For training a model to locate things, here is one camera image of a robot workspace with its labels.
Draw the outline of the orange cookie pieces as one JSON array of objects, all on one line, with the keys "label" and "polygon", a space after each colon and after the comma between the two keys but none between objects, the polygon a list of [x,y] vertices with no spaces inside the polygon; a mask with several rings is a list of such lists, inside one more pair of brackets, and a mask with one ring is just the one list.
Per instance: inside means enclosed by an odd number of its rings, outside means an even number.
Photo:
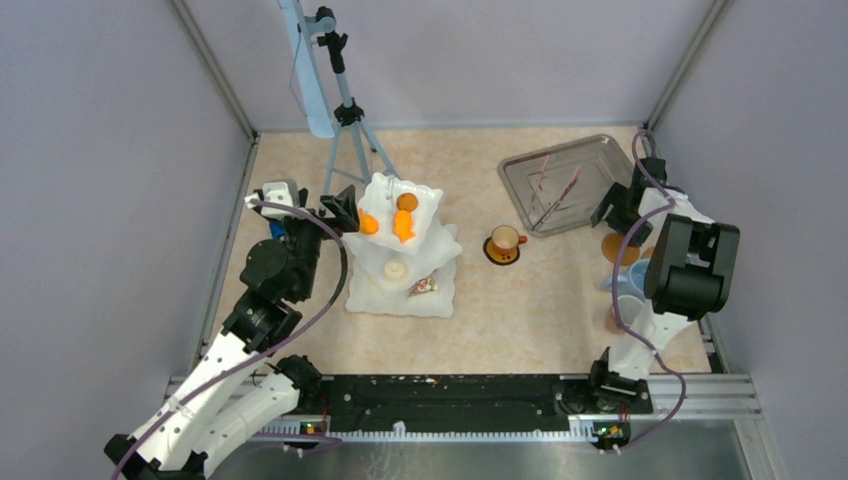
[{"label": "orange cookie pieces", "polygon": [[405,244],[416,236],[414,232],[414,221],[410,211],[397,210],[395,212],[392,232],[402,244]]}]

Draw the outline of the round orange cookie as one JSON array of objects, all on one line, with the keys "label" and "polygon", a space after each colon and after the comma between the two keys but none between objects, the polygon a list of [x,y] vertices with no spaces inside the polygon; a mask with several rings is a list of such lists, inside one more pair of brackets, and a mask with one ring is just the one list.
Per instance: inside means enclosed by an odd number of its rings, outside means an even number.
[{"label": "round orange cookie", "polygon": [[406,192],[399,195],[396,199],[396,208],[399,211],[414,212],[419,206],[419,200],[413,193]]}]

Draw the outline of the white tiered pillow stand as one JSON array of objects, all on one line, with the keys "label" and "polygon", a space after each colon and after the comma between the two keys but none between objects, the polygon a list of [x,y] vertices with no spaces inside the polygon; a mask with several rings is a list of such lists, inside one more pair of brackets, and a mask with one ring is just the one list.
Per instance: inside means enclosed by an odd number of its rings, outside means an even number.
[{"label": "white tiered pillow stand", "polygon": [[438,188],[375,173],[358,201],[360,229],[342,237],[352,255],[345,308],[371,315],[449,318],[454,313],[458,226],[444,224]]}]

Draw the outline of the white round bun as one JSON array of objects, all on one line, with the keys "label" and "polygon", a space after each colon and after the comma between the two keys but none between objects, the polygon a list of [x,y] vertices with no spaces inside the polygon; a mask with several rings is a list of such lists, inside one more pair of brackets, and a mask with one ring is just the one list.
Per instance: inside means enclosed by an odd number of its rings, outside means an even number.
[{"label": "white round bun", "polygon": [[400,259],[389,259],[383,265],[381,276],[385,283],[399,288],[409,277],[408,267]]}]

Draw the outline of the orange brown cup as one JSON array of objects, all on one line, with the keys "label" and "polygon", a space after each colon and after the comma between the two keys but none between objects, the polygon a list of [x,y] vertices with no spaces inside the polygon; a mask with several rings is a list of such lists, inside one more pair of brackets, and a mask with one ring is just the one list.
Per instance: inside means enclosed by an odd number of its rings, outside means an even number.
[{"label": "orange brown cup", "polygon": [[509,225],[500,225],[494,228],[490,237],[501,248],[511,248],[517,244],[521,246],[528,240],[527,236],[521,235],[516,228]]}]

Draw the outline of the small white decorated cake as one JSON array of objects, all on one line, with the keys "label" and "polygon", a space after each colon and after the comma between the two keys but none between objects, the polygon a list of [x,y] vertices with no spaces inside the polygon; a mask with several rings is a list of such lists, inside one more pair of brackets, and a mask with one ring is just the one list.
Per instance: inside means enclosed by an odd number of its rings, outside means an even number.
[{"label": "small white decorated cake", "polygon": [[436,293],[438,291],[438,283],[433,278],[432,275],[428,275],[420,280],[418,280],[409,290],[408,296],[410,298],[417,297],[421,295],[426,295],[430,293]]}]

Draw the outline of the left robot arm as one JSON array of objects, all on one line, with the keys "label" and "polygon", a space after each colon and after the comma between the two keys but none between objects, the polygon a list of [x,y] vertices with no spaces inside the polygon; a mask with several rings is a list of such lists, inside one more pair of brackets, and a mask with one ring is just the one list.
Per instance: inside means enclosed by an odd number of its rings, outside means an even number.
[{"label": "left robot arm", "polygon": [[[327,314],[345,286],[349,259],[342,236],[360,227],[356,189],[349,185],[321,196],[319,210],[307,207],[308,195],[286,180],[245,197],[245,206],[279,225],[283,235],[249,250],[240,274],[244,293],[177,390],[136,430],[107,442],[112,478],[208,479],[271,419],[317,407],[321,374],[298,355],[284,358],[252,392],[227,403],[262,362]],[[312,296],[325,240],[338,248],[339,277],[325,304],[305,320],[294,306]]]}]

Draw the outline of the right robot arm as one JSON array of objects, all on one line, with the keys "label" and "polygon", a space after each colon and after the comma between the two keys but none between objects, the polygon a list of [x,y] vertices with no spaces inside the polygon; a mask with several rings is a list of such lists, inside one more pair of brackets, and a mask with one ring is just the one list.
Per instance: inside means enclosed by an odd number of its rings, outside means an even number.
[{"label": "right robot arm", "polygon": [[706,314],[720,311],[729,297],[740,230],[698,212],[667,183],[665,162],[649,156],[633,169],[628,186],[614,183],[590,217],[640,246],[659,232],[644,279],[643,306],[625,336],[591,368],[589,404],[612,412],[647,394],[646,380],[657,354]]}]

